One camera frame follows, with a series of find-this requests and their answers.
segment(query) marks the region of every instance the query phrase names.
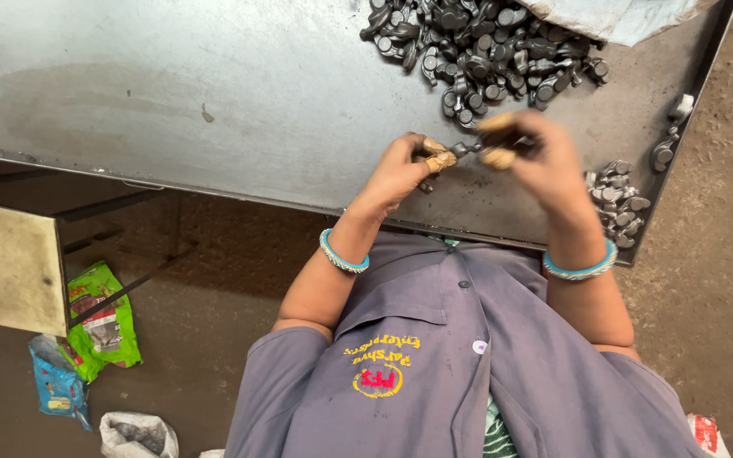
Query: metal tray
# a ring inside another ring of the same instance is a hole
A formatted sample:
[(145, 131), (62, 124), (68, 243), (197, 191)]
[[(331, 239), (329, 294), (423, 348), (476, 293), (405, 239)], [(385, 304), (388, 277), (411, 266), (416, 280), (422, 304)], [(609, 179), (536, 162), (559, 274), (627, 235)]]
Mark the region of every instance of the metal tray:
[[(443, 144), (472, 137), (442, 114), (442, 86), (360, 41), (367, 0), (103, 8), (109, 16), (0, 0), (0, 160), (334, 215), (403, 131)], [(649, 171), (649, 151), (675, 96), (699, 97), (732, 15), (722, 0), (634, 48), (610, 46), (596, 54), (612, 82), (549, 102), (585, 170), (636, 162), (633, 181), (654, 208), (671, 165)], [(505, 101), (489, 115), (523, 106)], [(545, 248), (545, 215), (510, 175), (466, 157), (433, 186), (387, 224)], [(635, 263), (645, 228), (619, 264)]]

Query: purple work shirt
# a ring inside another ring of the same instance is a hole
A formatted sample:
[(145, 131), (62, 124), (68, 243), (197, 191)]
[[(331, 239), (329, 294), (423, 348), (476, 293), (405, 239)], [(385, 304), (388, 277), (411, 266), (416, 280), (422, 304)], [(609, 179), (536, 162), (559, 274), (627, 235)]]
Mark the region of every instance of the purple work shirt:
[(523, 458), (703, 455), (662, 378), (547, 306), (538, 261), (384, 232), (370, 259), (331, 346), (250, 348), (226, 457), (480, 458), (489, 391)]

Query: blue bangle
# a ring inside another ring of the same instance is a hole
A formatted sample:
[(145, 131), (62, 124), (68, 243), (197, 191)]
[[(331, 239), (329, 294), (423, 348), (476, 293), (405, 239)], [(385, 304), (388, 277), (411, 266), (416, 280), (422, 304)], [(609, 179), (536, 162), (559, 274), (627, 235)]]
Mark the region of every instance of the blue bangle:
[(559, 267), (553, 265), (553, 261), (551, 261), (551, 255), (549, 255), (547, 252), (545, 252), (545, 256), (542, 260), (542, 265), (545, 266), (545, 270), (549, 274), (561, 279), (579, 280), (601, 275), (610, 270), (610, 267), (613, 266), (613, 264), (616, 262), (616, 258), (618, 257), (618, 248), (616, 247), (616, 244), (609, 239), (604, 239), (604, 241), (607, 245), (607, 255), (604, 256), (604, 261), (593, 265), (589, 269), (585, 269), (583, 271), (562, 270)]
[(327, 259), (329, 259), (330, 262), (335, 264), (339, 269), (347, 272), (360, 274), (365, 271), (367, 267), (369, 267), (369, 255), (366, 255), (364, 262), (358, 265), (347, 263), (344, 259), (341, 259), (335, 251), (332, 251), (332, 248), (330, 248), (330, 242), (327, 241), (327, 235), (330, 234), (330, 231), (332, 231), (332, 229), (325, 229), (321, 232), (321, 235), (319, 235), (319, 245), (321, 245), (321, 250), (324, 254), (327, 255)]

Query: dirt floor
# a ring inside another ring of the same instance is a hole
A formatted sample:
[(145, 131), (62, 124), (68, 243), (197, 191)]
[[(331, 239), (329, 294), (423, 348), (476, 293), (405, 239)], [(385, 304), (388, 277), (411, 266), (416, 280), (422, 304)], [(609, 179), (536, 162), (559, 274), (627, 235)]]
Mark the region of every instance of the dirt floor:
[[(61, 209), (69, 202), (57, 190), (82, 184), (91, 191), (85, 199), (126, 192), (119, 182), (64, 174), (0, 188), (0, 198), (38, 210), (46, 200), (36, 193), (50, 193)], [(94, 224), (120, 223), (124, 242), (163, 247), (165, 204), (149, 201)], [(107, 367), (90, 392), (90, 417), (97, 423), (106, 411), (158, 414), (177, 431), (180, 456), (196, 458), (224, 447), (247, 349), (270, 327), (327, 223), (316, 214), (207, 195), (184, 194), (183, 208), (183, 232), (202, 247), (131, 294), (146, 362)], [(69, 240), (94, 224), (63, 235)], [(67, 268), (102, 258), (124, 283), (154, 266), (87, 249)], [(733, 25), (638, 265), (617, 276), (644, 361), (674, 386), (685, 411), (717, 418), (733, 455)], [(37, 411), (26, 345), (32, 336), (0, 327), (0, 456), (100, 456), (96, 433)]]

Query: person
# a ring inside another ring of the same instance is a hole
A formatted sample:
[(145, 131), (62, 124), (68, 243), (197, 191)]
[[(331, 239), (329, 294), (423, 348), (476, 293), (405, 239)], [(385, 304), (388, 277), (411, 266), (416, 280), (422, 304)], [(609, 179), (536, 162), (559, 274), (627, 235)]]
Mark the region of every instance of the person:
[(227, 457), (702, 456), (639, 362), (570, 135), (537, 112), (513, 123), (535, 142), (510, 171), (547, 215), (553, 275), (493, 245), (379, 232), (429, 174), (411, 160), (425, 137), (404, 134), (250, 348)]

